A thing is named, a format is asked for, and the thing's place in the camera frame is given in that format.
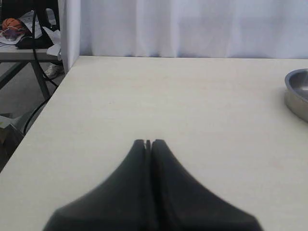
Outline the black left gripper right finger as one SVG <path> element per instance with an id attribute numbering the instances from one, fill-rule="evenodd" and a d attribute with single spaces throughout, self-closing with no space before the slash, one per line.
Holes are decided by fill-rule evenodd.
<path id="1" fill-rule="evenodd" d="M 161 231 L 261 231 L 251 214 L 219 198 L 178 161 L 164 140 L 151 148 L 151 185 Z"/>

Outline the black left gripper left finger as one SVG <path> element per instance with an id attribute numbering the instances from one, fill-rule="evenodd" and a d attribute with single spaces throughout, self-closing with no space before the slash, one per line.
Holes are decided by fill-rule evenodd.
<path id="1" fill-rule="evenodd" d="M 135 140 L 123 162 L 102 184 L 57 209 L 44 230 L 154 230 L 150 147 L 150 141 Z"/>

